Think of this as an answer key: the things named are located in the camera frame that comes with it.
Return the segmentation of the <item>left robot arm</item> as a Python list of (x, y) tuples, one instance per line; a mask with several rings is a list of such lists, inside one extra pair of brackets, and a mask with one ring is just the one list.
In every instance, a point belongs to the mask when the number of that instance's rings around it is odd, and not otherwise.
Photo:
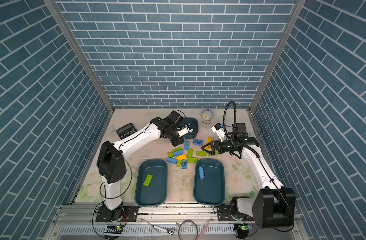
[(169, 139), (174, 147), (181, 145), (184, 136), (194, 130), (191, 124), (179, 127), (183, 119), (180, 113), (173, 110), (167, 117), (152, 119), (147, 126), (120, 141), (106, 141), (101, 145), (97, 160), (105, 190), (101, 196), (104, 198), (104, 210), (111, 215), (113, 221), (117, 221), (124, 213), (121, 180), (130, 167), (127, 158), (159, 138)]

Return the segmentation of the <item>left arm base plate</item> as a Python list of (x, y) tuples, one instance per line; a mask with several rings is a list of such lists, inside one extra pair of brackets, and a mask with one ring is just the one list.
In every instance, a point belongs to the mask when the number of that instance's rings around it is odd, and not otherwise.
[(119, 206), (115, 210), (109, 210), (105, 205), (102, 205), (95, 210), (95, 221), (98, 223), (135, 222), (138, 212), (138, 206)]

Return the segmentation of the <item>green lego brick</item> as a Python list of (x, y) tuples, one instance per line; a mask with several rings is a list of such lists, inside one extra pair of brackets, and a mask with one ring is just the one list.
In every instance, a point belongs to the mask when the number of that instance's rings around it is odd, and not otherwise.
[(175, 152), (178, 152), (180, 150), (183, 150), (183, 149), (181, 147), (178, 147), (178, 148), (173, 149), (172, 152), (175, 153)]

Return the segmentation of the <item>blue lego brick long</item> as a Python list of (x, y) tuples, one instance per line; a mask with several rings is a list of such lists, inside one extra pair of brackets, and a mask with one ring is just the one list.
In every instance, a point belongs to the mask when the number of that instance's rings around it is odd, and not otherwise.
[(205, 179), (204, 168), (203, 167), (199, 167), (198, 168), (198, 172), (199, 172), (199, 179), (200, 180), (204, 180)]

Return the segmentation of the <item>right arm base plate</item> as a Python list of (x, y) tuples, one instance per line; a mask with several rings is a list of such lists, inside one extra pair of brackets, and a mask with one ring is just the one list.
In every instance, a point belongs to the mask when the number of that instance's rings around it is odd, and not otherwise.
[(240, 218), (232, 214), (230, 205), (220, 205), (213, 208), (219, 222), (239, 221)]

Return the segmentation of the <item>yellow small lego brick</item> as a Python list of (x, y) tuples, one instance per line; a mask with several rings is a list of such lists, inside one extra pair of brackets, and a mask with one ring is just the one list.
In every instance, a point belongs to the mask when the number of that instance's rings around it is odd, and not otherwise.
[(185, 154), (182, 154), (182, 155), (180, 155), (180, 156), (177, 156), (177, 157), (176, 157), (176, 159), (177, 159), (177, 160), (181, 160), (181, 161), (182, 161), (182, 160), (186, 160), (186, 159), (187, 159), (187, 156), (186, 156)]

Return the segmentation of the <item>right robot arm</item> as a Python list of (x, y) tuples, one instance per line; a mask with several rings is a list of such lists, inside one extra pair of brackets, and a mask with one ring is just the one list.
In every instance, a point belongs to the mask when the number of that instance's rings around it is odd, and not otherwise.
[(231, 204), (232, 215), (236, 219), (252, 217), (261, 229), (274, 228), (288, 232), (294, 227), (296, 196), (292, 188), (285, 187), (273, 173), (262, 154), (256, 138), (249, 137), (244, 123), (233, 122), (227, 131), (226, 122), (217, 123), (211, 130), (218, 140), (202, 147), (210, 155), (229, 153), (249, 163), (257, 180), (257, 196), (234, 197)]

